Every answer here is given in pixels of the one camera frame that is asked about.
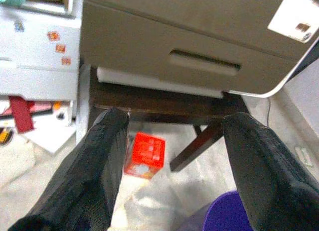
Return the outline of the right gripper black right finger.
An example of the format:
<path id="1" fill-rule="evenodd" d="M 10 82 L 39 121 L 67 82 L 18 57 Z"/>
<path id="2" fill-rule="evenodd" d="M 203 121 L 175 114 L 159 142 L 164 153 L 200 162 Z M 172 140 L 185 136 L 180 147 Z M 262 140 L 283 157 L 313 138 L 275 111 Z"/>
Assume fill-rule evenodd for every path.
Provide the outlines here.
<path id="1" fill-rule="evenodd" d="M 319 183 L 277 134 L 247 113 L 222 122 L 233 177 L 256 231 L 316 231 Z"/>

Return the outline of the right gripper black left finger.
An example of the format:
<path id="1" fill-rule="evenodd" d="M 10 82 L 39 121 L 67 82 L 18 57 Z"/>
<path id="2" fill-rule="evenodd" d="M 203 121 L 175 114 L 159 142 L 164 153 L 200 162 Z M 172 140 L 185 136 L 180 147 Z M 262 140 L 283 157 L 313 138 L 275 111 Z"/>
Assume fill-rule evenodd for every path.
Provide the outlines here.
<path id="1" fill-rule="evenodd" d="M 105 231 L 122 178 L 129 115 L 103 111 L 12 231 Z"/>

